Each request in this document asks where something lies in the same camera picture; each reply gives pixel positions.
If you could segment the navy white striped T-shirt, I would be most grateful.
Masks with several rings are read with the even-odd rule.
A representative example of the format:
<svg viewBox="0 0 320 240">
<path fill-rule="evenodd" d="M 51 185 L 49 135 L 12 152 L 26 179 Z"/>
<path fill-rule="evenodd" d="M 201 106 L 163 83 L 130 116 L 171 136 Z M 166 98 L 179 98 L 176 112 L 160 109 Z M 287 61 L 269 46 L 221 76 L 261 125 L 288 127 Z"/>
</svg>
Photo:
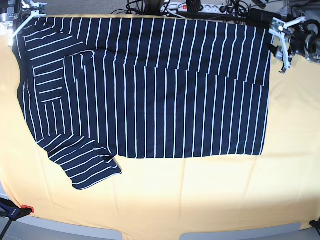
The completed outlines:
<svg viewBox="0 0 320 240">
<path fill-rule="evenodd" d="M 13 40 L 17 98 L 77 190 L 121 174 L 116 156 L 259 156 L 272 39 L 201 20 L 40 17 Z"/>
</svg>

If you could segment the black power adapter box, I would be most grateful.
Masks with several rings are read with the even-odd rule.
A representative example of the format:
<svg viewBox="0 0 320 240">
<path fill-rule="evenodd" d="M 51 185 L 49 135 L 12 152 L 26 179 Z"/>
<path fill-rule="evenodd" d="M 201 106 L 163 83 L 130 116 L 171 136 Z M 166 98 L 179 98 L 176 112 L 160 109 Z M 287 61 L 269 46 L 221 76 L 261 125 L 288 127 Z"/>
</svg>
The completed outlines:
<svg viewBox="0 0 320 240">
<path fill-rule="evenodd" d="M 280 14 L 274 12 L 251 8 L 248 11 L 248 15 L 246 17 L 246 25 L 269 29 L 273 18 L 282 20 L 283 17 Z"/>
</svg>

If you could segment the white power strip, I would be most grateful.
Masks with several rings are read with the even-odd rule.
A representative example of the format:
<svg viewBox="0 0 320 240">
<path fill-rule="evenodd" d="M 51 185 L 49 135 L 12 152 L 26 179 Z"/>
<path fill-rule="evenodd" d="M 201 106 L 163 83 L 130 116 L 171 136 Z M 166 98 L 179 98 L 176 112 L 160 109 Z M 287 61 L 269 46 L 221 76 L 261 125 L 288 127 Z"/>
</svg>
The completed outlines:
<svg viewBox="0 0 320 240">
<path fill-rule="evenodd" d="M 184 2 L 169 2 L 166 0 L 161 7 L 162 12 L 168 12 L 173 14 L 209 14 L 209 15 L 227 15 L 228 8 L 225 5 L 209 4 L 196 2 L 193 4 L 187 4 Z"/>
</svg>

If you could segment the black clamp right corner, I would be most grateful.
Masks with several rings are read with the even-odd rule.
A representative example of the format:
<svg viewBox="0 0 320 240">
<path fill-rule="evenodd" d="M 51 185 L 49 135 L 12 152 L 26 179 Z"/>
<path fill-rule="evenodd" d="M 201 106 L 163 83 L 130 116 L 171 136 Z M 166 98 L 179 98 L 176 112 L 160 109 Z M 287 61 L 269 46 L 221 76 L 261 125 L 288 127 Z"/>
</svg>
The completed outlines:
<svg viewBox="0 0 320 240">
<path fill-rule="evenodd" d="M 309 225 L 312 227 L 312 228 L 315 228 L 316 230 L 320 231 L 320 220 L 312 220 L 309 222 Z"/>
</svg>

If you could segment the blue red bar clamp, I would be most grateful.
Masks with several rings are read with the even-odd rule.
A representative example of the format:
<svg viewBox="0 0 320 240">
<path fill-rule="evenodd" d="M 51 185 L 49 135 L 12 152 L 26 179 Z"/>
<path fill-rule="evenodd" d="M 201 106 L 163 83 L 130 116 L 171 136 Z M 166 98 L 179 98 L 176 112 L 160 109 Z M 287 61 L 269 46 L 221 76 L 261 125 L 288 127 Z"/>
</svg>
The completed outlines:
<svg viewBox="0 0 320 240">
<path fill-rule="evenodd" d="M 24 218 L 34 212 L 34 208 L 31 206 L 21 205 L 18 207 L 11 200 L 0 198 L 0 217 L 8 218 L 8 222 L 0 234 L 0 239 L 2 240 L 4 238 L 12 222 Z"/>
</svg>

